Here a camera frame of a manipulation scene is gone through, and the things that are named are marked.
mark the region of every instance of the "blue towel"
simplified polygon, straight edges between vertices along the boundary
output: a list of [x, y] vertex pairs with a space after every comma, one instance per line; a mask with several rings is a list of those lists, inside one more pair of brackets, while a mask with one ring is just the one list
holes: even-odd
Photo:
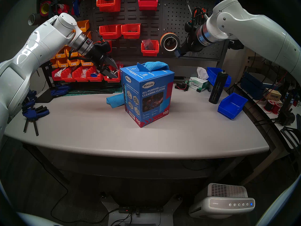
[[124, 104], [123, 93], [107, 97], [107, 104], [110, 104], [112, 108], [116, 108]]
[[148, 61], [142, 64], [145, 68], [147, 68], [149, 71], [154, 70], [169, 70], [168, 64], [160, 61]]

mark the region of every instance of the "green cutting mat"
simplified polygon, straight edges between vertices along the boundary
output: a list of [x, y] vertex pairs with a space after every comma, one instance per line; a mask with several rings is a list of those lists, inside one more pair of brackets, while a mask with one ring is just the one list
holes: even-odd
[[[105, 91], [109, 91], [109, 92], [113, 92], [113, 93], [121, 93], [122, 92], [122, 88], [121, 87], [118, 87], [118, 88], [106, 88], [106, 89], [103, 89]], [[75, 92], [72, 93], [72, 90], [71, 92], [69, 92], [68, 94], [65, 94], [64, 96], [81, 96], [81, 95], [94, 95], [93, 91], [84, 91], [84, 90], [81, 90], [81, 91], [84, 91], [86, 93], [76, 93], [76, 90], [74, 90]]]

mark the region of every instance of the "black pegboard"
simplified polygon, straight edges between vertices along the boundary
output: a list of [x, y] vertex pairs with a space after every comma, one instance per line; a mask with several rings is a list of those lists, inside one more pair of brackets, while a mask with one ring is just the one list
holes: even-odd
[[[72, 0], [60, 0], [59, 3], [70, 5], [71, 14]], [[190, 0], [190, 7], [204, 7], [212, 11], [215, 0]], [[141, 23], [141, 35], [139, 39], [112, 40], [113, 57], [142, 57], [141, 41], [143, 39], [157, 39], [166, 32], [175, 33], [181, 43], [185, 41], [187, 33], [184, 24], [191, 18], [185, 0], [158, 0], [157, 11], [139, 11], [138, 0], [121, 0], [120, 12], [101, 12], [96, 6], [96, 0], [82, 0], [80, 3], [80, 17], [74, 16], [76, 21], [89, 20], [89, 30], [99, 30], [99, 26], [110, 24]], [[100, 36], [92, 32], [92, 40], [99, 41]], [[210, 59], [220, 61], [223, 55], [224, 41], [202, 49], [201, 52], [188, 52], [186, 58]], [[176, 58], [173, 53], [160, 52], [159, 58]]]

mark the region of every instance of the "blue box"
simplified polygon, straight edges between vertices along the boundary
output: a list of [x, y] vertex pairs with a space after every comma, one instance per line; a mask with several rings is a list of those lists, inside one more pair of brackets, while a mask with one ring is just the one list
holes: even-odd
[[139, 63], [120, 70], [125, 110], [141, 128], [168, 115], [174, 72], [150, 72]]

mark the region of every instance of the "black canister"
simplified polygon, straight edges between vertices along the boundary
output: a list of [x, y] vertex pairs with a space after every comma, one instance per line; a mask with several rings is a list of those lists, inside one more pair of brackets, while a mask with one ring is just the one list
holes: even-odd
[[217, 74], [215, 84], [213, 86], [209, 102], [212, 104], [217, 104], [219, 98], [221, 97], [222, 91], [224, 89], [225, 83], [227, 81], [228, 74], [225, 71], [219, 72]]

